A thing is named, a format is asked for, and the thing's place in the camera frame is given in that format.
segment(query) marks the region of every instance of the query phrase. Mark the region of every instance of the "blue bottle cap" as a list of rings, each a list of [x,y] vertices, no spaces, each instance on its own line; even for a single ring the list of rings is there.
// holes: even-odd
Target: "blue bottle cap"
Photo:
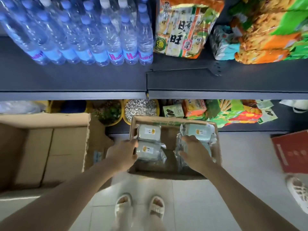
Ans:
[[[144,13],[147,11],[147,5],[146,4],[143,4],[143,3],[140,3],[138,5],[138,11],[139,13]]]
[[[62,0],[61,4],[62,4],[63,9],[69,9],[72,6],[69,0]]]
[[[70,20],[70,16],[66,12],[62,12],[60,14],[60,19],[62,22],[68,22]]]
[[[84,5],[84,8],[85,8],[87,11],[93,10],[93,7],[94,7],[94,3],[93,3],[93,2],[91,2],[91,1],[84,1],[84,2],[83,2],[83,5]]]
[[[0,12],[0,21],[1,20],[5,20],[6,19],[6,15],[3,12]]]
[[[147,15],[147,14],[140,15],[140,22],[149,23],[150,22],[149,15]]]
[[[87,15],[81,16],[81,21],[84,25],[88,25],[91,23],[91,18]]]
[[[121,15],[121,21],[123,23],[128,23],[129,22],[129,16],[127,14],[122,14]]]
[[[38,12],[37,15],[43,21],[47,21],[49,19],[48,13],[46,11],[44,11],[44,10]]]
[[[106,14],[102,14],[102,15],[100,16],[100,21],[101,21],[102,23],[104,23],[104,24],[107,24],[107,23],[110,23],[110,22],[111,22],[110,17],[109,17],[108,15],[106,15]]]
[[[13,0],[4,0],[4,4],[8,9],[15,7],[15,3]]]
[[[24,11],[19,11],[19,12],[15,13],[15,16],[21,22],[27,22],[27,20],[28,20],[27,14]]]
[[[22,0],[21,3],[27,9],[31,9],[33,7],[33,0]]]

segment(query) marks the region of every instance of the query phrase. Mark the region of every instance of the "open cardboard box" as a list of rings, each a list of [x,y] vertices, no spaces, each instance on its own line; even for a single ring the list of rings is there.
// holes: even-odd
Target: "open cardboard box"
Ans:
[[[88,113],[2,115],[0,200],[38,197],[105,158],[112,145]]]
[[[133,139],[137,135],[137,124],[149,124],[154,126],[161,126],[160,140],[167,147],[164,153],[167,156],[166,162],[153,163],[153,162],[142,162],[137,161],[130,169],[129,173],[141,175],[150,178],[158,179],[172,179],[172,180],[203,180],[206,179],[204,176],[199,174],[192,169],[178,172],[176,158],[174,155],[176,135],[180,131],[181,124],[202,124],[207,123],[215,126],[215,132],[217,135],[217,143],[211,146],[212,157],[216,159],[216,163],[221,165],[221,152],[219,144],[218,129],[216,123],[205,122],[198,120],[189,120],[181,118],[168,118],[168,117],[157,117],[157,116],[134,116],[132,125],[130,128],[129,139]]]

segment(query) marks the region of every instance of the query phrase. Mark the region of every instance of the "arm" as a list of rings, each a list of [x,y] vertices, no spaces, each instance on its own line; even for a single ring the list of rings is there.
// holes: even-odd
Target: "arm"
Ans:
[[[182,140],[187,143],[188,152],[180,152],[181,157],[193,170],[213,183],[242,231],[298,231],[221,166],[214,163],[195,136],[183,136]]]
[[[110,147],[106,159],[4,219],[0,230],[69,230],[98,189],[115,173],[134,164],[137,146],[137,140],[132,140]]]

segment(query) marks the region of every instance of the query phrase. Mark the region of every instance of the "tile floor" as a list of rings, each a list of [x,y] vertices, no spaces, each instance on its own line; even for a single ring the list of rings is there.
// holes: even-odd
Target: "tile floor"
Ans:
[[[269,134],[221,133],[220,140],[223,167],[298,229],[307,230],[308,215],[302,212],[285,186],[285,175]],[[218,191],[207,180],[140,179],[123,173],[115,177],[113,183],[93,197],[71,231],[109,231],[115,216],[114,204],[123,192],[133,197],[134,230],[142,230],[148,202],[156,194],[166,203],[164,224],[168,231],[240,230]],[[0,220],[29,202],[31,200],[0,202]]]

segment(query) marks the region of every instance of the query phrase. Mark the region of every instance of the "white shoe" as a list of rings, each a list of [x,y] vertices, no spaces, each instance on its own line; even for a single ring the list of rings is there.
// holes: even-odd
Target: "white shoe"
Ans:
[[[153,202],[154,202],[155,199],[158,199],[163,206],[161,207],[159,205],[154,204]],[[160,218],[163,219],[163,216],[165,214],[165,202],[160,196],[154,196],[151,199],[149,213],[151,213],[151,211],[154,211],[154,212],[160,214],[161,215]]]
[[[124,203],[119,203],[119,201],[124,198],[124,197],[127,197],[128,198],[128,201],[127,202],[124,202]],[[117,213],[120,211],[120,210],[123,210],[123,209],[126,209],[126,208],[129,208],[129,207],[132,207],[132,196],[129,194],[129,193],[124,193],[122,194],[117,202],[116,202],[116,206],[115,206],[115,216],[117,216]]]
[[[289,176],[286,178],[287,187],[301,209],[308,214],[308,188],[298,178]]]

